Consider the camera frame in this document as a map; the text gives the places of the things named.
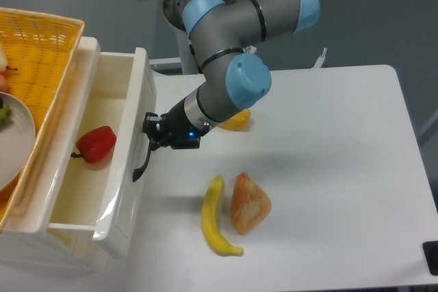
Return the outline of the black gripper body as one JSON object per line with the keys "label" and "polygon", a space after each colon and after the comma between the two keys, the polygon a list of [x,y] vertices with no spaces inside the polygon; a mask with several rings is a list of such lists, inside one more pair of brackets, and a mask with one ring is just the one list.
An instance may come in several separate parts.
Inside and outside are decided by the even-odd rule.
{"label": "black gripper body", "polygon": [[162,116],[164,136],[175,136],[181,139],[202,138],[209,132],[209,125],[205,122],[198,128],[188,119],[185,109],[185,100],[179,101],[168,113]]}

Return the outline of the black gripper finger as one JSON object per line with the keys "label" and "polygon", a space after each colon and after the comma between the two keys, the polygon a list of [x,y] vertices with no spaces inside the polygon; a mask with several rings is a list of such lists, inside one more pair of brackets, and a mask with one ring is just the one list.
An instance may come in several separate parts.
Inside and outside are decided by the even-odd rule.
{"label": "black gripper finger", "polygon": [[199,137],[181,139],[175,136],[163,136],[161,138],[152,137],[150,143],[152,151],[166,147],[171,147],[174,150],[198,149],[201,144],[201,139]]}
{"label": "black gripper finger", "polygon": [[146,112],[144,121],[142,124],[142,132],[145,133],[148,138],[160,138],[162,136],[162,117],[153,112]]}

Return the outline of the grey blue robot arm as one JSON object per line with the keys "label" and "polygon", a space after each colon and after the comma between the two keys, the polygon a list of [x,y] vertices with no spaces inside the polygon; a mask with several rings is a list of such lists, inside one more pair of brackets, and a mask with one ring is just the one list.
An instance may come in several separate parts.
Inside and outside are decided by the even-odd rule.
{"label": "grey blue robot arm", "polygon": [[270,71],[245,48],[314,25],[320,0],[183,0],[179,11],[205,81],[168,112],[145,116],[151,150],[198,148],[210,130],[264,97]]}

